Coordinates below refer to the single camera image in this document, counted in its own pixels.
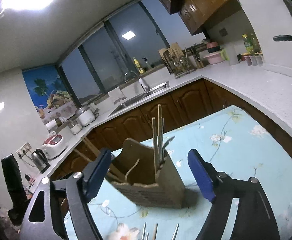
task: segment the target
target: metal screw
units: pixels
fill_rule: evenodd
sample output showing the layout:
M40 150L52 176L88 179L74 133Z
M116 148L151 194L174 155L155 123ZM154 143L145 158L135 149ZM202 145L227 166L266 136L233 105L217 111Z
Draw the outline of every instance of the metal screw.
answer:
M49 178L48 177L44 177L42 180L41 180L41 183L43 184L47 184L49 182Z
M73 175L73 177L75 178L75 179L78 179L78 178L80 178L82 176L82 173L81 172L76 172L74 175Z
M258 179L255 178L255 177L251 177L251 178L250 178L250 181L251 181L252 183L257 183L257 182L258 182Z
M226 178L227 177L227 174L223 171L220 171L219 173L217 173L218 177L220 178Z

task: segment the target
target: sink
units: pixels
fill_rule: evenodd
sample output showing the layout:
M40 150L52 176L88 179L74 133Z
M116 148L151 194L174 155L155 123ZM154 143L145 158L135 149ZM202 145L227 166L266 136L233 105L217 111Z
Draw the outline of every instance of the sink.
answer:
M157 92L159 92L165 88L168 88L168 87L169 87L169 81L153 87L148 92L145 92L145 93L139 94L133 98L130 98L127 101L121 103L119 106L117 106L116 109L114 111L112 111L109 116L111 116L112 114L114 114L114 113L116 113L116 112L118 112L118 111L120 111L128 106L131 106L132 104L138 102L139 100L144 99L147 96L153 95L154 93L157 93Z

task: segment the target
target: stainless steel kettle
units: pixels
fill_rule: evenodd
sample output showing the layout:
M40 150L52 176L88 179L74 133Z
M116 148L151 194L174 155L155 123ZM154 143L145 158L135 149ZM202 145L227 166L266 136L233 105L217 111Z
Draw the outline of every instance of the stainless steel kettle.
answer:
M47 157L41 149L36 149L31 154L31 159L41 173L44 173L50 167Z

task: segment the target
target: light blue tablecloth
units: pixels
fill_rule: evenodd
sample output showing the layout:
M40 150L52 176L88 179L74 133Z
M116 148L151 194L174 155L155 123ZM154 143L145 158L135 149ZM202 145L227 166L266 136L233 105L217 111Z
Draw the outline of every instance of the light blue tablecloth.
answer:
M174 135L176 138L167 150L187 189L186 206L180 210L136 206L104 180L97 197L88 205L104 239L116 230L118 223L142 231L144 222L150 236L158 223L160 240L171 239L177 223L180 224L177 240L197 237L211 204L201 195L188 167L190 149L197 149L206 162L233 179L257 177L273 209L281 239L292 235L292 159L254 119L240 108L230 106L165 133L164 141ZM152 146L152 139L143 144ZM238 199L233 199L222 239L230 238L237 207ZM64 221L69 239L77 239L69 213Z

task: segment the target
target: wall switch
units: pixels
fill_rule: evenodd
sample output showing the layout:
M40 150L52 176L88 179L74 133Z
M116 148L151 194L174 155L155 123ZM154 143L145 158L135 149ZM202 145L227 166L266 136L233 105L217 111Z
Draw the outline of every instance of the wall switch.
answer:
M225 37L228 35L228 32L226 30L226 28L222 28L221 30L219 30L219 34L222 36L222 37Z
M25 151L25 153L27 153L31 150L31 146L30 146L29 142L25 143L25 145L23 145L22 147L20 147L20 149L18 151L16 151L16 154L18 155L18 157L19 157L19 154L21 156L23 156L23 154L24 154L23 150Z

